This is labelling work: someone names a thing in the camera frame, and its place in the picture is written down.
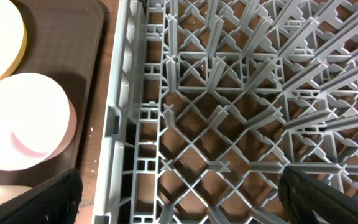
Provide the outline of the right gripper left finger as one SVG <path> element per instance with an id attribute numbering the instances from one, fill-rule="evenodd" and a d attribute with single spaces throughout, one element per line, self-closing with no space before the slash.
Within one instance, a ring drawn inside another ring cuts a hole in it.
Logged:
<path id="1" fill-rule="evenodd" d="M 73 224 L 83 183 L 71 168 L 0 204 L 0 223 Z"/>

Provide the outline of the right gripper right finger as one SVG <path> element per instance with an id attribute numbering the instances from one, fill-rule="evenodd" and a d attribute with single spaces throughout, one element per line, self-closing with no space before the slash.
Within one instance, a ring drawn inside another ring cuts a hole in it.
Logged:
<path id="1" fill-rule="evenodd" d="M 358 200 L 322 183 L 292 166 L 284 168 L 279 200 L 291 223 L 358 223 Z"/>

